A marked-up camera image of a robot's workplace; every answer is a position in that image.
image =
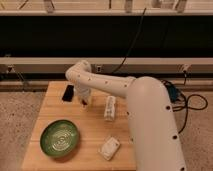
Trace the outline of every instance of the green ceramic bowl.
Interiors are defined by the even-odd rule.
[[[46,155],[59,158],[71,152],[78,141],[79,132],[75,124],[68,120],[58,120],[43,131],[40,146]]]

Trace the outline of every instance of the terrazzo floor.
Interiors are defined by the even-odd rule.
[[[213,92],[196,93],[204,95],[209,106],[189,112],[187,127],[180,135],[182,148],[188,171],[213,171]],[[20,171],[44,94],[0,92],[0,171]],[[199,99],[192,100],[192,106],[200,105]],[[180,128],[184,113],[175,117]]]

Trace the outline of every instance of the wooden tabletop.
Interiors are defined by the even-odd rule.
[[[92,90],[91,104],[83,107],[77,97],[72,102],[61,100],[67,85],[68,82],[50,82],[25,154],[22,171],[136,170],[125,100],[117,98],[116,119],[114,122],[106,122],[103,114],[108,94]],[[77,125],[80,143],[66,157],[51,159],[41,151],[40,136],[48,124],[59,119],[68,119]],[[120,141],[121,147],[112,160],[106,161],[98,149],[110,135]]]

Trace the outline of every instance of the black phone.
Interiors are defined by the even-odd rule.
[[[73,96],[74,96],[74,86],[68,85],[62,97],[62,100],[65,102],[71,102]]]

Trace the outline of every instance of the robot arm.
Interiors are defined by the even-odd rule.
[[[75,90],[81,101],[88,102],[90,88],[108,92],[122,98],[134,77],[112,77],[91,73],[91,65],[87,61],[80,61],[66,72],[67,80],[75,85]]]
[[[151,77],[120,78],[90,72],[90,64],[81,61],[66,72],[66,77],[82,100],[87,100],[90,88],[126,99],[137,171],[186,171],[165,86]]]

